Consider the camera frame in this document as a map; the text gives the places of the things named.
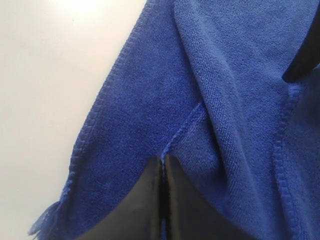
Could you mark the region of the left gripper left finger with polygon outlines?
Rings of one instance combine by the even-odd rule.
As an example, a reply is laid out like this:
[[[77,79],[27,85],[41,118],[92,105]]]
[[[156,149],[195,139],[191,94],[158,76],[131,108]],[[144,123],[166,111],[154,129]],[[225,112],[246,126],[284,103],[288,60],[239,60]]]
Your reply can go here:
[[[81,240],[160,240],[162,163],[151,157],[126,197]]]

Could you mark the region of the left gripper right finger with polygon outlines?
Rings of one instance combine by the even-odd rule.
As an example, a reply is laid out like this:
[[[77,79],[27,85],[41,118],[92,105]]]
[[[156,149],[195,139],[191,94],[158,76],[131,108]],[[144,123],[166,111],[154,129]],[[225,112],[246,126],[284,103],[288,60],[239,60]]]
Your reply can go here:
[[[179,160],[164,158],[165,228],[168,240],[251,240],[211,206],[184,172]]]

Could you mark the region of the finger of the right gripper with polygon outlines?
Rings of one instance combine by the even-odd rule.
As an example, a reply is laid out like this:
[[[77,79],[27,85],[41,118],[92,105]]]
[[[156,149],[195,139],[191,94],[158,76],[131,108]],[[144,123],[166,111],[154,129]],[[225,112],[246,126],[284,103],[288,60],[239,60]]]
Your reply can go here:
[[[308,33],[292,62],[282,75],[286,83],[294,83],[320,64],[320,15],[316,14]]]

